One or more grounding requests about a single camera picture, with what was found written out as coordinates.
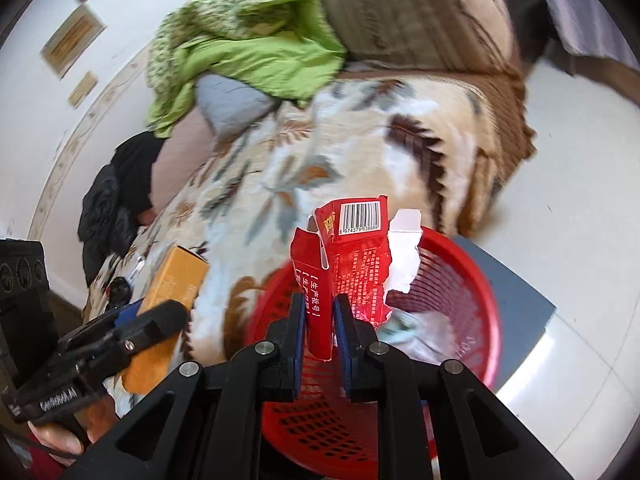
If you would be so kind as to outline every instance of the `decorative wall trim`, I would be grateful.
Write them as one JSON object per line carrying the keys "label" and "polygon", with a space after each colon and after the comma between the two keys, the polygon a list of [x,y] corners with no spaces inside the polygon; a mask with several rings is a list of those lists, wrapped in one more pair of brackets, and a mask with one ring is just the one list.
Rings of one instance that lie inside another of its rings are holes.
{"label": "decorative wall trim", "polygon": [[58,196],[58,192],[65,181],[69,168],[82,150],[84,143],[94,132],[113,104],[120,98],[131,83],[145,70],[148,57],[148,46],[137,53],[127,65],[116,74],[111,82],[91,105],[82,117],[76,129],[73,130],[64,148],[60,151],[56,163],[49,174],[47,183],[42,190],[38,206],[31,219],[29,240],[40,240],[44,225],[47,222],[51,207]]}

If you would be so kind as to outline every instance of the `gray pillow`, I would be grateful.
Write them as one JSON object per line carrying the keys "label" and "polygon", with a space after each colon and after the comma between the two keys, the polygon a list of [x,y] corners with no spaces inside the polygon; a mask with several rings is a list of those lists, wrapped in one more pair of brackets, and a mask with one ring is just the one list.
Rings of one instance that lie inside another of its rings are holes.
{"label": "gray pillow", "polygon": [[199,76],[195,87],[196,104],[219,142],[239,135],[280,103],[241,81],[212,73]]}

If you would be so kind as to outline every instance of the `gray mat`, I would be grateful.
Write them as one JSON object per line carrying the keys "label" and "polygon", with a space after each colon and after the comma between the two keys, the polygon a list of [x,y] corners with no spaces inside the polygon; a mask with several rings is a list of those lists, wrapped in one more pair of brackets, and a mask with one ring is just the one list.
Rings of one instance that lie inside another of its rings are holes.
{"label": "gray mat", "polygon": [[522,364],[545,331],[556,308],[529,283],[462,236],[454,241],[476,262],[494,288],[500,311],[502,349],[493,390]]}

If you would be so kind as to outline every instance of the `green cloth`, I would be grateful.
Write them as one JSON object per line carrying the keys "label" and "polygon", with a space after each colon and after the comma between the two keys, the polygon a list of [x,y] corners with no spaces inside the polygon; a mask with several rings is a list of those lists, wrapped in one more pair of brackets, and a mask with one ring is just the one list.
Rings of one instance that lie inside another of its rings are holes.
{"label": "green cloth", "polygon": [[146,76],[156,99],[147,120],[156,137],[169,137],[206,70],[304,102],[340,70],[345,53],[320,0],[189,0],[152,41]]}

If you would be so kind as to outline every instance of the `blanket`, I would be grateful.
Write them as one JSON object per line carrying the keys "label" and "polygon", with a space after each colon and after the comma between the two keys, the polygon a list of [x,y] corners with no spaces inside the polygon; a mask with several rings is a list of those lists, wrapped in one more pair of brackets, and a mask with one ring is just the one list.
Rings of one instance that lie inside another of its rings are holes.
{"label": "blanket", "polygon": [[148,114],[156,136],[193,106],[193,80],[211,70],[271,96],[306,101],[340,69],[345,49],[319,0],[189,0],[151,43]]}
{"label": "blanket", "polygon": [[[132,300],[143,297],[167,250],[180,244],[206,258],[210,271],[175,363],[180,351],[203,365],[222,362],[241,348],[258,295],[315,208],[385,194],[390,218],[416,208],[423,225],[444,234],[473,229],[498,179],[498,144],[484,94],[436,76],[351,74],[306,109],[283,102],[218,145],[129,254],[103,266],[88,317],[104,310],[111,276],[129,275],[141,259]],[[134,401],[122,385],[109,390],[126,412]]]}

